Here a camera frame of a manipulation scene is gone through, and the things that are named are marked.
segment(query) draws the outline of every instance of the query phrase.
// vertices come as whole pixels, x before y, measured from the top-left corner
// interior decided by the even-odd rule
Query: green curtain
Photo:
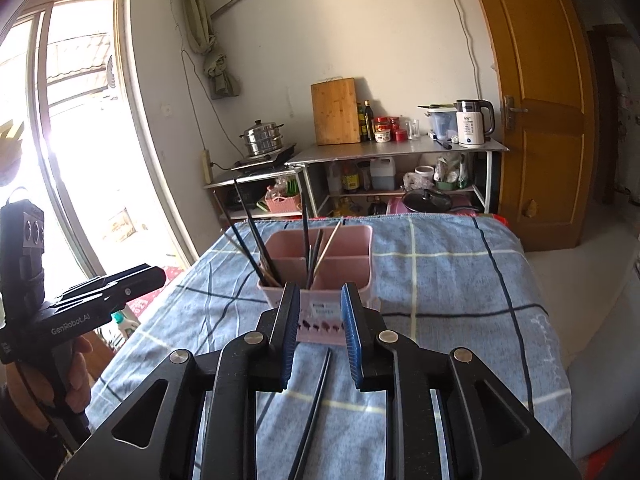
[[[240,95],[238,82],[226,69],[226,54],[218,45],[204,0],[184,0],[183,6],[189,46],[205,55],[203,70],[210,78],[211,98]]]

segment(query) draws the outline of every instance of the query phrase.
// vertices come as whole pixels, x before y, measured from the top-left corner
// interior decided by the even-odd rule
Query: blue gripper pad
[[[356,388],[360,388],[363,379],[362,345],[356,328],[356,318],[353,313],[353,305],[351,303],[351,296],[349,295],[348,287],[349,284],[347,283],[342,286],[340,294],[340,309],[342,311],[342,324],[344,325],[344,338],[347,342],[347,354],[349,355],[351,377],[353,378]]]
[[[298,318],[300,317],[300,290],[293,285],[291,307],[284,330],[284,338],[282,341],[282,389],[287,389],[287,383],[291,378],[291,370],[293,368],[293,354],[296,351],[296,338],[298,336]]]

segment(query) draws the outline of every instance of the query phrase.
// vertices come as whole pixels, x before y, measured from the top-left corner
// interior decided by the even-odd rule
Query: person's arm
[[[76,354],[68,377],[72,390],[66,396],[66,402],[76,413],[81,413],[91,400],[82,356],[91,351],[91,345],[84,338],[78,338],[74,349]],[[23,365],[22,368],[36,397],[52,404],[53,391],[47,380],[31,367]],[[60,439],[48,429],[47,419],[31,399],[15,365],[7,365],[5,370],[6,385],[0,388],[0,419],[40,475],[46,480],[53,479],[65,459],[66,450]]]

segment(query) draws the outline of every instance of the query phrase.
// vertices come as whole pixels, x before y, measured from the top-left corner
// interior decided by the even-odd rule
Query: kettle handle
[[[491,119],[491,126],[489,127],[488,131],[484,132],[486,136],[489,136],[495,131],[494,105],[491,104],[491,101],[480,101],[480,108],[486,108],[487,110],[489,110],[489,118]]]

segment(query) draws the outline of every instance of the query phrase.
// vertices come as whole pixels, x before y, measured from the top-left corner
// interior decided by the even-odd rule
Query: triangular cutout
[[[134,446],[148,446],[168,385],[165,379],[153,383],[113,428],[113,437]]]
[[[482,406],[489,438],[494,447],[504,446],[529,433],[527,427],[486,381],[478,381],[474,386]]]

